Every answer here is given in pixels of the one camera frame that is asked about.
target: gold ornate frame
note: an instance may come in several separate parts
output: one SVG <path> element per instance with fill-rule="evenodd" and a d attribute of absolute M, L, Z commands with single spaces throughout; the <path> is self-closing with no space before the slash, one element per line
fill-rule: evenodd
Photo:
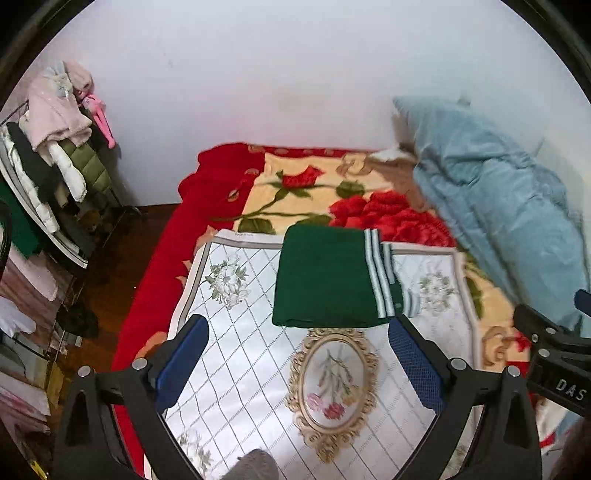
<path fill-rule="evenodd" d="M 304 405 L 303 372 L 309 359 L 321 345 L 327 342 L 343 342 L 350 345 L 359 355 L 363 364 L 365 384 L 363 397 L 351 418 L 335 428 L 327 428 L 316 423 Z M 320 460 L 330 463 L 342 447 L 350 446 L 366 424 L 366 416 L 375 408 L 374 388 L 377 379 L 378 357 L 369 351 L 369 341 L 356 329 L 318 328 L 310 330 L 304 338 L 303 350 L 291 360 L 289 393 L 285 405 L 295 413 L 294 424 L 304 437 L 307 446 L 314 448 Z"/>

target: diamond grid pattern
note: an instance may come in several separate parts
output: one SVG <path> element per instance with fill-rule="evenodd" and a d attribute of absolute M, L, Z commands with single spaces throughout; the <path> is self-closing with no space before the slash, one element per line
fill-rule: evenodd
<path fill-rule="evenodd" d="M 391 479 L 420 442 L 434 413 L 422 406 L 391 350 L 388 325 L 364 329 L 380 358 L 376 408 L 353 446 L 325 465 L 304 444 L 284 404 L 291 357 L 307 331 L 271 322 L 280 251 L 213 243 L 203 275 L 233 254 L 246 267 L 250 294 L 228 309 L 210 299 L 207 283 L 198 286 L 187 317 L 200 313 L 208 318 L 210 340 L 179 402 L 166 414 L 173 435 L 178 438 L 189 429 L 199 433 L 213 460 L 207 479 L 220 478 L 238 456 L 254 448 L 271 452 L 287 480 Z M 420 277 L 437 270 L 450 277 L 457 291 L 448 255 L 394 255 L 394 265 L 403 285 L 416 293 Z M 449 310 L 437 318 L 421 311 L 412 320 L 448 356 L 471 361 L 469 321 L 459 295 L 452 295 Z"/>

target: green puffer jacket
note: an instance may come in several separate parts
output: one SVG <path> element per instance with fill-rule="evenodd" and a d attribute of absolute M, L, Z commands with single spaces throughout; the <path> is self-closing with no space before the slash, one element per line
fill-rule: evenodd
<path fill-rule="evenodd" d="M 59 144 L 72 160 L 72 164 L 80 170 L 87 186 L 92 186 L 101 193 L 111 187 L 109 172 L 107 172 L 105 166 L 100 162 L 99 156 L 88 143 L 76 148 L 71 140 L 66 139 L 61 140 Z"/>

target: blue comforter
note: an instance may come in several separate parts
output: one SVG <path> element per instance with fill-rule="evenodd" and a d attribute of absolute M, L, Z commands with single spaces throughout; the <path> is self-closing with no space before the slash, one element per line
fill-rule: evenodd
<path fill-rule="evenodd" d="M 398 97 L 420 162 L 414 178 L 456 239 L 514 303 L 573 329 L 588 289 L 581 231 L 566 190 L 516 142 L 469 108 Z M 581 335 L 591 337 L 584 316 Z"/>

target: oval ornate frame print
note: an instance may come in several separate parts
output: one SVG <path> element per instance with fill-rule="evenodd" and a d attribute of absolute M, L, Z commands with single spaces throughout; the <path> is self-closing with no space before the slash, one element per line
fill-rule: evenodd
<path fill-rule="evenodd" d="M 378 357 L 356 329 L 313 329 L 291 360 L 287 407 L 324 463 L 350 446 L 375 407 Z"/>

